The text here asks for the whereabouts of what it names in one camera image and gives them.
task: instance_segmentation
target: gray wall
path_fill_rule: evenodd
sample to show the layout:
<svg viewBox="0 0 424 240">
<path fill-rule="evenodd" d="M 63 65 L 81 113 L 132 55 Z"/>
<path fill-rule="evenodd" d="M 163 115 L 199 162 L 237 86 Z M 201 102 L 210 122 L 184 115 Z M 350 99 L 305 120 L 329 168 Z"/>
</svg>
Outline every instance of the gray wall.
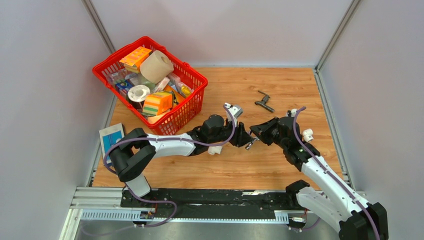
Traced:
<svg viewBox="0 0 424 240">
<path fill-rule="evenodd" d="M 322 70 L 353 183 L 422 239 L 424 1 L 364 0 Z"/>
<path fill-rule="evenodd" d="M 191 65 L 314 66 L 352 0 L 93 0 L 116 49 L 152 37 Z"/>
<path fill-rule="evenodd" d="M 14 0 L 0 56 L 0 239 L 56 240 L 112 99 L 91 73 L 108 51 L 80 0 Z"/>
</svg>

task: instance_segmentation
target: red basket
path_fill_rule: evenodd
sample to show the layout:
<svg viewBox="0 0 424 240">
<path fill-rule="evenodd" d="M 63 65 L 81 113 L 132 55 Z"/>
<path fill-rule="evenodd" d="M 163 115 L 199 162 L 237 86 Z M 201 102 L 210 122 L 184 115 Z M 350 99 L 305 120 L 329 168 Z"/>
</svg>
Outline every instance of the red basket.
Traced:
<svg viewBox="0 0 424 240">
<path fill-rule="evenodd" d="M 159 50 L 164 53 L 173 63 L 173 72 L 181 78 L 183 83 L 193 89 L 193 93 L 190 96 L 153 124 L 150 124 L 107 80 L 109 74 L 124 68 L 119 60 L 138 47 L 145 47 L 152 51 Z M 182 62 L 176 58 L 164 46 L 159 45 L 148 36 L 143 36 L 137 41 L 114 52 L 106 60 L 93 67 L 92 72 L 128 109 L 157 135 L 173 135 L 194 118 L 202 110 L 203 93 L 205 87 L 208 85 L 206 77 L 194 70 L 187 62 Z"/>
</svg>

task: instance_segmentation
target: black tool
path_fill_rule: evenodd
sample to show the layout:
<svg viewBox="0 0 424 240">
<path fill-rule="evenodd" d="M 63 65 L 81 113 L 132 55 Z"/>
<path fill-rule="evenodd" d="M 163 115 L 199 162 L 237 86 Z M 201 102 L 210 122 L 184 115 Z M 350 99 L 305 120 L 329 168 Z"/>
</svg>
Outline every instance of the black tool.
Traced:
<svg viewBox="0 0 424 240">
<path fill-rule="evenodd" d="M 258 92 L 260 92 L 261 94 L 265 95 L 261 101 L 255 101 L 254 104 L 262 106 L 264 109 L 270 111 L 271 113 L 273 113 L 275 110 L 274 108 L 270 107 L 267 105 L 268 100 L 271 98 L 268 94 L 266 94 L 265 92 L 258 90 Z"/>
</svg>

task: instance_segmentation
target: wooden platform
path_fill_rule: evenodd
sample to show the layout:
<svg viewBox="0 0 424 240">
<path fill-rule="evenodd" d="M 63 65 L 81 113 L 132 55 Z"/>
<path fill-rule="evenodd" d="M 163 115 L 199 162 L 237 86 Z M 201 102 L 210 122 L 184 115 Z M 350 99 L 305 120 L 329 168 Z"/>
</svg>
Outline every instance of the wooden platform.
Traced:
<svg viewBox="0 0 424 240">
<path fill-rule="evenodd" d="M 249 126 L 264 123 L 274 116 L 283 117 L 287 110 L 306 106 L 298 118 L 301 131 L 311 128 L 312 144 L 325 157 L 330 167 L 341 176 L 341 168 L 327 124 L 323 104 L 310 68 L 197 68 L 208 78 L 203 107 L 178 134 L 199 126 L 212 114 L 225 117 L 225 102 L 240 105 L 244 113 L 239 118 L 248 130 Z M 270 113 L 254 104 L 262 99 L 261 90 L 270 95 L 268 105 L 275 109 Z M 146 126 L 119 100 L 111 125 L 122 123 L 126 132 Z M 284 190 L 303 179 L 318 189 L 308 177 L 289 164 L 283 150 L 276 145 L 256 142 L 247 151 L 229 143 L 221 155 L 203 153 L 198 156 L 169 156 L 153 159 L 144 170 L 152 188 L 200 188 Z M 108 172 L 99 162 L 93 187 L 122 187 L 118 177 Z"/>
</svg>

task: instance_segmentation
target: toilet paper roll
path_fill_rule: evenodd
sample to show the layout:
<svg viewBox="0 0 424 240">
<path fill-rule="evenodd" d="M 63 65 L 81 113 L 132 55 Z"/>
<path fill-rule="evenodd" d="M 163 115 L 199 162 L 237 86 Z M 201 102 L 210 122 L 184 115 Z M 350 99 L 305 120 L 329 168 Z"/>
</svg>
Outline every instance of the toilet paper roll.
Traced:
<svg viewBox="0 0 424 240">
<path fill-rule="evenodd" d="M 150 94 L 150 88 L 145 85 L 133 86 L 126 95 L 126 100 L 137 110 L 143 110 L 143 102 Z"/>
<path fill-rule="evenodd" d="M 140 65 L 140 72 L 147 80 L 157 84 L 174 71 L 171 60 L 161 51 L 154 51 Z"/>
</svg>

